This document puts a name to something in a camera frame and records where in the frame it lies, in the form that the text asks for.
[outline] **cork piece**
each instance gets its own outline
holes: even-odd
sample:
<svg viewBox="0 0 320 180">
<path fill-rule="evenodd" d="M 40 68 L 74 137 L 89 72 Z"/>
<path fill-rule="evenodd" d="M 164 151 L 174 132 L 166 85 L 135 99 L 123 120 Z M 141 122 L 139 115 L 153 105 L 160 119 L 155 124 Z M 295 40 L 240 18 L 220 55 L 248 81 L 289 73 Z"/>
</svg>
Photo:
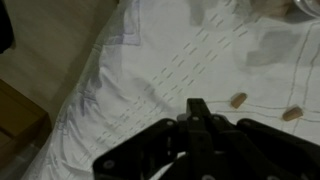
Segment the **cork piece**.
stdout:
<svg viewBox="0 0 320 180">
<path fill-rule="evenodd" d="M 232 107 L 238 109 L 246 99 L 247 99 L 246 93 L 238 93 L 233 96 L 230 104 Z"/>
<path fill-rule="evenodd" d="M 285 121 L 291 121 L 301 116 L 303 116 L 302 109 L 299 106 L 293 106 L 283 113 L 282 119 Z"/>
</svg>

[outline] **white fabric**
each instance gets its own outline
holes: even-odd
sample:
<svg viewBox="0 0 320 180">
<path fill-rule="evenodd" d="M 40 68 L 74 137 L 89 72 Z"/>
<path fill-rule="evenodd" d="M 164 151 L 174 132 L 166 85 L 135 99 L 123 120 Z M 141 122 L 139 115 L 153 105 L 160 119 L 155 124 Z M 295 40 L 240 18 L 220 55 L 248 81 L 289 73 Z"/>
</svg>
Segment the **white fabric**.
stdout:
<svg viewBox="0 0 320 180">
<path fill-rule="evenodd" d="M 248 18 L 233 0 L 127 0 L 94 45 L 46 146 L 24 179 L 93 179 L 101 154 L 157 120 L 206 100 L 320 144 L 320 24 Z M 238 110 L 230 98 L 246 92 Z M 283 122 L 291 105 L 299 120 Z"/>
</svg>

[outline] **beige pellet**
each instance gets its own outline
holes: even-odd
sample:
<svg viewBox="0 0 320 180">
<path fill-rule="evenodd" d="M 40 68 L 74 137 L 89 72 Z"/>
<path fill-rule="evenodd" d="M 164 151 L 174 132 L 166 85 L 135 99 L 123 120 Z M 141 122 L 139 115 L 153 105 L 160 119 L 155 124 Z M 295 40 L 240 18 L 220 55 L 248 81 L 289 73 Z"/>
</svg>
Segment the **beige pellet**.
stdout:
<svg viewBox="0 0 320 180">
<path fill-rule="evenodd" d="M 246 93 L 238 93 L 233 96 L 233 98 L 231 99 L 230 105 L 238 109 L 246 99 L 247 99 Z"/>
<path fill-rule="evenodd" d="M 285 121 L 291 121 L 303 116 L 303 111 L 299 106 L 293 106 L 283 113 L 282 119 Z"/>
</svg>

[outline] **white bedsheet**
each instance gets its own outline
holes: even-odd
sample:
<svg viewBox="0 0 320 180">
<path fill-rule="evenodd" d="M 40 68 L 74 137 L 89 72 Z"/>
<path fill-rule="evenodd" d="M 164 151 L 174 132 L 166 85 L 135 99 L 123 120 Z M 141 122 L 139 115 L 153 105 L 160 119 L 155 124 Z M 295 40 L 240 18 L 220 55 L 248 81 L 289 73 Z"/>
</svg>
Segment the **white bedsheet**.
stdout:
<svg viewBox="0 0 320 180">
<path fill-rule="evenodd" d="M 320 144 L 320 24 L 247 12 L 233 0 L 123 0 L 24 179 L 93 179 L 99 155 L 184 113 L 190 97 Z M 248 99 L 234 110 L 237 92 Z M 283 122 L 294 104 L 303 118 Z"/>
</svg>

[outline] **cardboard box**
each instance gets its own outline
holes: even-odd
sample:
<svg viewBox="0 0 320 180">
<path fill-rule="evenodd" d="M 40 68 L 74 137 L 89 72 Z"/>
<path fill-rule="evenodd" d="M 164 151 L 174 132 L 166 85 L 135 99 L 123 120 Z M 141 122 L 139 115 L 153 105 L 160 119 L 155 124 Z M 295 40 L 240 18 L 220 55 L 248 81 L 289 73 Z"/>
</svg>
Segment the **cardboard box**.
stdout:
<svg viewBox="0 0 320 180">
<path fill-rule="evenodd" d="M 0 80 L 0 168 L 31 142 L 40 148 L 50 132 L 48 113 Z"/>
</svg>

